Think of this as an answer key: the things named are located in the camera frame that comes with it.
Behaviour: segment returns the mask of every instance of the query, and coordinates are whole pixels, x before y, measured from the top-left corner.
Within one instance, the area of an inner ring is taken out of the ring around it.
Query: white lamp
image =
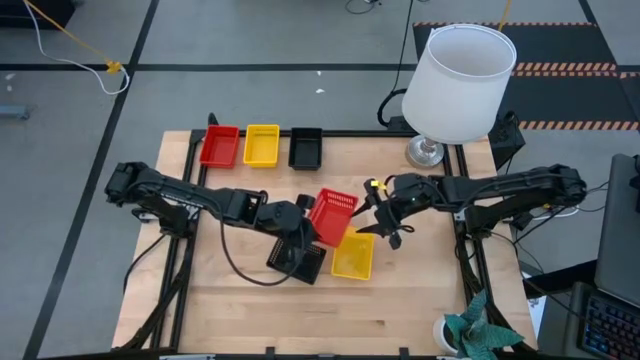
[[[459,24],[431,31],[402,100],[406,121],[420,135],[407,147],[419,167],[438,164],[442,144],[463,144],[493,127],[516,63],[516,48],[501,32]]]

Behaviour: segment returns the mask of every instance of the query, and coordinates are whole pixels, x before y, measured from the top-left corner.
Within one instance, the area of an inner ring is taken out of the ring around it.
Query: red plastic bin
[[[204,138],[200,163],[231,169],[235,165],[240,130],[235,126],[210,125]]]
[[[322,189],[309,213],[309,219],[318,233],[318,241],[332,247],[340,246],[358,197]]]

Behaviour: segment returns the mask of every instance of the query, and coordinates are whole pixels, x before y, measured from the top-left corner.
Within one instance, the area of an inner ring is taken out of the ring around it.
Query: green plant
[[[513,330],[487,323],[482,316],[487,303],[487,293],[482,290],[469,304],[462,315],[446,314],[447,327],[453,335],[453,345],[458,350],[456,357],[473,360],[496,360],[492,349],[519,343],[524,339]]]

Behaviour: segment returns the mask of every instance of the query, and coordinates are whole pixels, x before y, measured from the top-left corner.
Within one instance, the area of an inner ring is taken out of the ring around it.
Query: wooden tabletop
[[[156,169],[180,178],[188,140],[189,132],[166,132]],[[383,180],[390,174],[406,172],[443,174],[442,166],[428,171],[411,167],[404,156],[407,141],[325,137],[322,168],[301,172],[287,166],[288,138],[280,139],[278,166],[271,169],[242,164],[241,138],[235,168],[209,169],[206,186],[266,190],[270,201],[295,202],[298,194],[315,196],[323,187],[362,199],[362,184],[371,177]],[[472,178],[496,174],[488,140],[465,145],[464,149]],[[198,168],[194,166],[193,183]],[[352,221],[356,227],[372,223],[372,211]],[[433,340],[434,321],[443,313],[460,313],[465,308],[460,268],[453,252],[451,215],[429,210],[403,223],[413,225],[416,232],[402,234],[402,247],[395,251],[386,239],[376,239],[369,281],[331,276],[333,251],[327,249],[315,285],[292,279],[264,288],[233,272],[222,253],[217,220],[208,214],[202,216],[179,351],[261,354],[265,347],[275,346],[279,354],[396,355],[399,347],[408,347],[412,355],[442,353]],[[495,231],[510,236],[506,226],[499,225]],[[231,227],[225,227],[225,232],[232,257],[243,272],[263,281],[282,277],[265,265],[274,238]],[[157,237],[157,224],[143,224],[136,256]],[[498,237],[486,239],[484,247],[496,305],[526,342],[536,346],[513,247]],[[114,346],[129,340],[157,303],[167,249],[168,241],[131,274]],[[165,345],[173,306],[167,318],[162,341]]]

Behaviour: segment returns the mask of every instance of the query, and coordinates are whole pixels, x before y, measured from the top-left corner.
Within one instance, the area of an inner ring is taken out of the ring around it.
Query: yellow basket
[[[249,125],[244,142],[243,162],[251,167],[276,167],[280,126]]]
[[[373,234],[358,234],[347,228],[342,243],[333,251],[331,275],[349,279],[369,280],[373,263]]]

